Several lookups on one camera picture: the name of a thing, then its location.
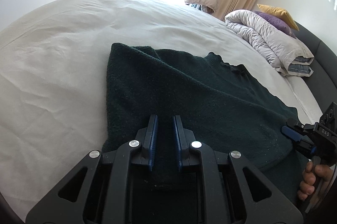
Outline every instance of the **pillow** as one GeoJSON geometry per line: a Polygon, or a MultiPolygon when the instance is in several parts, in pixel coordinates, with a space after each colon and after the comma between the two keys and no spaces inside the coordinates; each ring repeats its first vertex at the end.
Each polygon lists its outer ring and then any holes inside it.
{"type": "Polygon", "coordinates": [[[262,12],[273,15],[282,21],[284,21],[290,28],[299,31],[299,28],[293,18],[290,16],[289,12],[280,7],[257,5],[262,12]]]}
{"type": "Polygon", "coordinates": [[[288,36],[293,37],[294,39],[296,38],[296,36],[294,35],[290,27],[281,19],[273,15],[260,12],[260,11],[255,11],[255,13],[259,15],[260,17],[264,18],[267,22],[269,22],[271,25],[276,27],[279,31],[282,31],[283,33],[287,34],[288,36]]]}

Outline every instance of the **silver bolt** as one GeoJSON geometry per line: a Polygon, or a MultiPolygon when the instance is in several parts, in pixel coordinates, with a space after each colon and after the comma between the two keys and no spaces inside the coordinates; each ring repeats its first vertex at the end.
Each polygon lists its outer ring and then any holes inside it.
{"type": "Polygon", "coordinates": [[[230,155],[233,157],[233,158],[240,158],[241,157],[241,153],[238,152],[238,151],[233,151],[230,153],[230,155]]]}
{"type": "Polygon", "coordinates": [[[97,158],[98,156],[99,156],[99,151],[97,150],[91,151],[89,154],[89,157],[91,158],[97,158]]]}
{"type": "Polygon", "coordinates": [[[139,145],[139,141],[137,141],[137,140],[132,140],[132,141],[129,142],[129,145],[130,145],[131,147],[137,147],[137,146],[139,145]]]}
{"type": "Polygon", "coordinates": [[[194,148],[200,148],[201,147],[201,142],[200,141],[193,141],[191,143],[191,146],[194,147],[194,148]]]}

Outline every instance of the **bed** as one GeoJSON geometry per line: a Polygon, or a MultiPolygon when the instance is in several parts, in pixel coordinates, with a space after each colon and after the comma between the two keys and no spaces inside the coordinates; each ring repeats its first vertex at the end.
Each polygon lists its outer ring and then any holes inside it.
{"type": "Polygon", "coordinates": [[[297,108],[302,123],[318,121],[337,101],[331,65],[337,57],[304,27],[296,35],[316,57],[305,81],[280,76],[225,23],[189,6],[58,0],[30,12],[0,32],[0,192],[24,220],[83,156],[101,149],[114,42],[203,57],[212,51],[231,65],[244,64],[271,94],[297,108]]]}

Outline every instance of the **dark green sweater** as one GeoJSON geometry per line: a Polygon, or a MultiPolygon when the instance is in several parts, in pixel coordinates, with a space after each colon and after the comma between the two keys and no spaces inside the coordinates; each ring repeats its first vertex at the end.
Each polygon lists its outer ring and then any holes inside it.
{"type": "Polygon", "coordinates": [[[135,223],[196,223],[195,178],[179,174],[172,116],[213,150],[243,153],[295,201],[307,160],[281,134],[297,110],[271,95],[243,65],[221,56],[114,43],[107,66],[107,130],[103,151],[116,150],[159,117],[153,172],[135,182],[135,223]]]}

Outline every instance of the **gray headboard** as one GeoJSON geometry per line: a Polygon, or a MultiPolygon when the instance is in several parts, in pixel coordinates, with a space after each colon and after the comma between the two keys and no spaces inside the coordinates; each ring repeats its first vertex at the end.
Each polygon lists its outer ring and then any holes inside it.
{"type": "Polygon", "coordinates": [[[313,33],[299,23],[297,25],[300,30],[294,30],[294,34],[315,56],[310,65],[314,73],[303,79],[324,112],[331,102],[337,103],[337,56],[313,33]]]}

